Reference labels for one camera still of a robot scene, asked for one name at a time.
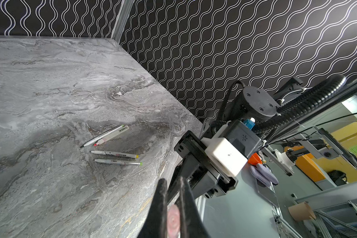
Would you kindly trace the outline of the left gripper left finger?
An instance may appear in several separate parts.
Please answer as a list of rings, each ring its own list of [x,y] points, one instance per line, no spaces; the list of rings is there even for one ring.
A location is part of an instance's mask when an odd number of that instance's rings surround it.
[[[138,238],[165,238],[167,236],[167,190],[167,181],[164,178],[160,179]]]

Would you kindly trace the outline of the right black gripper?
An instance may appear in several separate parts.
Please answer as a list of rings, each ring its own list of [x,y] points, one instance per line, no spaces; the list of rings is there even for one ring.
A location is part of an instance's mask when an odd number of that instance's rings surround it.
[[[194,199],[226,195],[236,189],[238,179],[229,177],[205,153],[205,144],[191,131],[186,132],[174,147],[182,161],[176,166],[168,188],[168,203],[179,193],[180,181],[189,183]]]

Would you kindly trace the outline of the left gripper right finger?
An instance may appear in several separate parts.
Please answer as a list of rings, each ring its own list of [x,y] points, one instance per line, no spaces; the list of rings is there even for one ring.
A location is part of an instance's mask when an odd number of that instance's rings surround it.
[[[180,181],[178,207],[180,211],[181,238],[209,238],[187,181]]]

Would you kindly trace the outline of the pink translucent pen cap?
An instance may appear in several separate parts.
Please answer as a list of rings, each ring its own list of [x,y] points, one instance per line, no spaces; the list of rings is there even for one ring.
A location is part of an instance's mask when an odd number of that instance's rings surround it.
[[[180,211],[179,208],[173,204],[167,212],[167,237],[177,238],[180,232]]]

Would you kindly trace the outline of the pink pen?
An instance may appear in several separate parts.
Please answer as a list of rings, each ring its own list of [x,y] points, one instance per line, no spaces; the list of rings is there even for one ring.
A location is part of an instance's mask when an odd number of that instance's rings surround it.
[[[129,126],[122,127],[121,129],[99,139],[97,142],[94,143],[94,146],[98,146],[98,145],[104,144],[107,141],[112,140],[113,138],[115,138],[115,137],[119,136],[120,134],[124,133],[125,131],[129,130],[129,128],[130,128]]]

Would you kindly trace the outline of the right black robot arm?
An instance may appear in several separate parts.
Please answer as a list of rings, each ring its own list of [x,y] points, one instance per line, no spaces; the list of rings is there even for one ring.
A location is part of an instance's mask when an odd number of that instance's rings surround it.
[[[228,102],[229,89],[216,120],[201,136],[188,131],[175,146],[182,157],[176,166],[168,188],[168,201],[179,189],[179,178],[189,180],[193,196],[225,195],[236,188],[237,175],[248,159],[262,149],[277,133],[284,121],[273,122],[283,115],[286,100],[305,92],[303,82],[292,77],[273,96],[254,86],[245,86],[237,80],[233,86],[242,86],[240,93]]]

